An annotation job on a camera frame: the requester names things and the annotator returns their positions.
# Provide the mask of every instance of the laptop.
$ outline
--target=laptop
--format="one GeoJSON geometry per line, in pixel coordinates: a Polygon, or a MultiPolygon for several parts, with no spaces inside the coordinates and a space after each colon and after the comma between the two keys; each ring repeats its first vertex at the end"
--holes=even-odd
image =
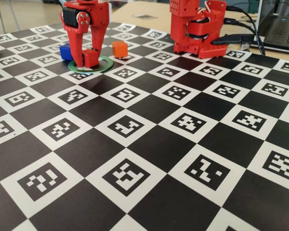
{"type": "MultiPolygon", "coordinates": [[[[260,0],[256,26],[265,48],[289,52],[289,16],[278,16],[274,13],[276,5],[273,2],[260,0]]],[[[289,12],[287,4],[280,5],[289,12]]]]}

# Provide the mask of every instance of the table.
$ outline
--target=table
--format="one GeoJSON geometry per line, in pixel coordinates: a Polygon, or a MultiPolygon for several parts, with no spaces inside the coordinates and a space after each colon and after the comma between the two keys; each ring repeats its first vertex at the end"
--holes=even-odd
{"type": "MultiPolygon", "coordinates": [[[[226,17],[242,20],[243,14],[237,12],[226,12],[226,17]]],[[[147,1],[134,1],[125,4],[123,7],[116,10],[113,15],[113,21],[118,23],[130,23],[137,26],[149,27],[160,31],[170,33],[171,28],[171,13],[169,12],[169,4],[155,3],[147,1]],[[157,17],[157,19],[142,20],[134,18],[133,15],[148,14],[157,17]]],[[[224,25],[221,30],[221,36],[225,34],[240,34],[250,33],[249,30],[243,27],[224,25]]],[[[230,45],[233,50],[240,50],[239,45],[230,45]]],[[[252,53],[260,54],[258,48],[250,48],[252,53]]],[[[266,55],[277,59],[285,59],[289,61],[289,53],[273,51],[266,49],[266,55]]]]}

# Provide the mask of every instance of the small cube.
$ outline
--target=small cube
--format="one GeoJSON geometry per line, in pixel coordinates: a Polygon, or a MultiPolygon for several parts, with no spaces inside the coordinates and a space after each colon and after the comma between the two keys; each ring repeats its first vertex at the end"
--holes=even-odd
{"type": "Polygon", "coordinates": [[[64,44],[63,46],[60,46],[60,54],[63,60],[69,60],[69,61],[73,60],[73,56],[72,56],[71,48],[69,44],[64,44]]]}
{"type": "Polygon", "coordinates": [[[124,41],[112,42],[112,54],[117,59],[127,57],[127,44],[124,41]]]}

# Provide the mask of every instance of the blue cube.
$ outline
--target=blue cube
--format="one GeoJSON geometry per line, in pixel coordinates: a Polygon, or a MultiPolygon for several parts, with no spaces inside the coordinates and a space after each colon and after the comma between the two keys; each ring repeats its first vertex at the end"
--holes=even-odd
{"type": "Polygon", "coordinates": [[[69,61],[73,60],[71,48],[70,48],[69,44],[65,44],[63,46],[60,46],[60,54],[61,54],[61,58],[63,60],[69,60],[69,61]]]}

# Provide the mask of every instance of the orange cube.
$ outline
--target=orange cube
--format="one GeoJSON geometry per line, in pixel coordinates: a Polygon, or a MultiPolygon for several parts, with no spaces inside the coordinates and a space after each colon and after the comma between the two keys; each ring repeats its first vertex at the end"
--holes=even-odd
{"type": "Polygon", "coordinates": [[[117,59],[128,56],[127,44],[124,41],[112,42],[112,54],[117,59]]]}

